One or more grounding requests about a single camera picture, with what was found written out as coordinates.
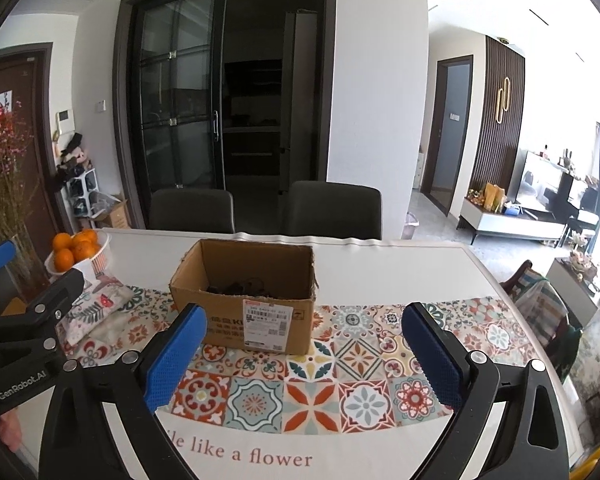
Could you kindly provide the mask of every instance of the orange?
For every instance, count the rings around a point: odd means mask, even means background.
[[[69,249],[60,249],[54,255],[54,266],[57,272],[67,272],[74,264],[74,255]]]
[[[62,249],[70,249],[72,245],[71,235],[67,233],[58,233],[54,236],[54,241],[51,244],[53,245],[55,253]]]
[[[93,229],[83,229],[81,232],[83,235],[86,235],[89,237],[89,241],[92,244],[98,243],[98,233],[96,231],[94,231]]]
[[[89,235],[87,235],[83,232],[80,232],[77,235],[74,235],[74,237],[72,238],[71,248],[75,249],[80,242],[91,243],[91,238],[89,237]]]
[[[86,260],[87,258],[93,258],[96,253],[96,247],[88,241],[78,242],[78,244],[74,247],[74,258],[76,262],[81,262]]]

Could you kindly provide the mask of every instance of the person's hand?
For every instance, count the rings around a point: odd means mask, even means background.
[[[15,409],[0,416],[0,440],[11,452],[16,452],[22,444],[22,429]]]

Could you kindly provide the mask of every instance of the dark door frame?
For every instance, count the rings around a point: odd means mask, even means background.
[[[129,39],[136,34],[134,22],[137,6],[147,0],[122,0],[118,13],[118,24],[114,41],[112,106],[114,116],[114,134],[116,151],[120,165],[120,175],[132,227],[144,228],[139,187],[134,173],[132,145],[129,131],[133,115],[130,93],[130,74],[132,71],[132,51]],[[320,102],[317,104],[316,130],[318,131],[317,171],[318,180],[326,180],[329,153],[329,133],[331,127],[331,97],[333,94],[333,65],[335,52],[336,0],[323,0],[324,15],[318,26],[318,40],[322,51],[318,55],[318,70],[321,75]]]
[[[49,75],[51,71],[51,52],[53,43],[29,43],[0,49],[0,61],[12,58],[35,56],[39,63],[36,67],[33,123],[35,129],[34,148],[37,151],[38,171],[45,186],[45,197],[49,211],[56,221],[58,231],[73,231],[69,215],[64,206],[62,193],[56,191],[56,158],[54,155],[51,127],[49,124]]]
[[[442,139],[442,126],[445,120],[445,105],[446,105],[446,81],[448,68],[457,65],[469,65],[469,91],[466,98],[466,121],[464,122],[464,130],[462,131],[462,144],[460,147],[460,157],[458,158],[458,167],[454,176],[454,185],[451,190],[451,202],[449,206],[441,204],[435,197],[431,195],[433,186],[433,177],[436,173],[436,164],[438,162],[438,153],[440,151],[440,140]],[[450,59],[442,59],[438,62],[436,69],[436,96],[433,105],[433,118],[431,121],[431,132],[429,134],[429,147],[427,148],[427,163],[425,165],[424,177],[420,191],[431,200],[440,211],[445,215],[449,214],[453,196],[456,193],[458,185],[458,175],[460,174],[460,166],[462,164],[462,154],[464,153],[464,142],[466,141],[466,130],[469,126],[469,113],[471,111],[471,94],[474,83],[474,55],[453,57]]]

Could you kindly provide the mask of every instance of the storage box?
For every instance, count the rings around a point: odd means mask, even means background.
[[[99,228],[131,229],[126,218],[126,200],[113,206],[108,213],[98,216],[95,221]]]
[[[247,283],[255,284],[263,295],[216,293]],[[287,354],[306,354],[309,350],[315,304],[311,247],[200,240],[182,259],[170,289],[179,311],[189,303],[205,309],[205,344]]]

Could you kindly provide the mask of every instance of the white tablecloth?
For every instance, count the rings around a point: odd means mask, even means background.
[[[113,261],[109,271],[123,283],[142,288],[168,290],[168,284],[181,258],[200,237],[232,238],[240,240],[277,241],[290,244],[309,244],[315,252],[315,275],[318,282],[316,304],[325,305],[378,305],[408,304],[412,301],[439,302],[464,300],[485,296],[500,297],[514,311],[517,321],[533,342],[538,355],[548,362],[538,342],[509,298],[487,269],[464,245],[412,241],[334,240],[331,238],[287,238],[280,236],[257,237],[237,235],[200,235],[187,233],[140,230],[108,230],[111,234]],[[560,411],[566,430],[570,463],[582,454],[578,428],[567,409],[568,402],[557,376],[549,366],[556,388]],[[20,407],[25,454],[36,466],[40,441],[51,390],[31,399]],[[112,431],[121,455],[131,475],[145,478],[135,457],[114,407],[106,406]],[[494,408],[474,458],[463,478],[475,478],[489,450],[497,430],[502,409]],[[333,474],[349,478],[387,478],[400,474],[408,478],[424,459],[442,432],[447,418],[424,422],[394,430],[343,434],[338,436],[276,435],[236,431],[201,424],[169,413],[159,413],[164,427],[178,436],[196,436],[212,442],[226,443],[235,449],[252,449],[254,446],[272,452],[289,452],[289,446],[298,455],[314,457],[320,461],[321,450],[330,455],[317,467],[285,469],[285,478],[312,478],[316,474]],[[284,441],[286,449],[279,449]],[[231,474],[242,478],[260,478],[266,474],[262,466],[248,467],[242,461],[209,458],[190,449],[181,450],[201,479],[228,478]],[[88,457],[77,457],[88,460]]]

